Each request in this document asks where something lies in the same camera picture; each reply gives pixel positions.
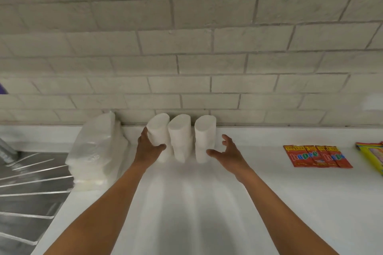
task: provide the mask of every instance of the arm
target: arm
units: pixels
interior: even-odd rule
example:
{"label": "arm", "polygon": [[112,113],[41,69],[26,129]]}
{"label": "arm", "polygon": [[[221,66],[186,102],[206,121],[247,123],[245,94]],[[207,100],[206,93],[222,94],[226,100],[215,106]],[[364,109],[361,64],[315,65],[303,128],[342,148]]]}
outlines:
{"label": "arm", "polygon": [[245,186],[280,255],[338,255],[249,167],[231,138],[222,137],[226,151],[208,149],[207,154]]}
{"label": "arm", "polygon": [[109,255],[124,225],[138,183],[166,148],[153,146],[146,127],[131,167],[57,238],[44,255]]}

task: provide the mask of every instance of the stainless steel sink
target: stainless steel sink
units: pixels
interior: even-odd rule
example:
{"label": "stainless steel sink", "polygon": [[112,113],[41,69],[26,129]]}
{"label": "stainless steel sink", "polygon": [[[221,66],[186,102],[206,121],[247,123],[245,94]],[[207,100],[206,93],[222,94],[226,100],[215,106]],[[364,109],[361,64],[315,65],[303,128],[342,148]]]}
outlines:
{"label": "stainless steel sink", "polygon": [[0,165],[0,255],[29,255],[73,188],[68,153],[22,152]]}

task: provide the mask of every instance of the wall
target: wall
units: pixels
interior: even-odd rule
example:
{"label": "wall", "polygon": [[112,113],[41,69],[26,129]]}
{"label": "wall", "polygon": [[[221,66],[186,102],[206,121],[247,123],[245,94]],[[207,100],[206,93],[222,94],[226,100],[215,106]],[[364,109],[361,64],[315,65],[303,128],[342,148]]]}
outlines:
{"label": "wall", "polygon": [[383,0],[0,0],[0,122],[381,125]]}

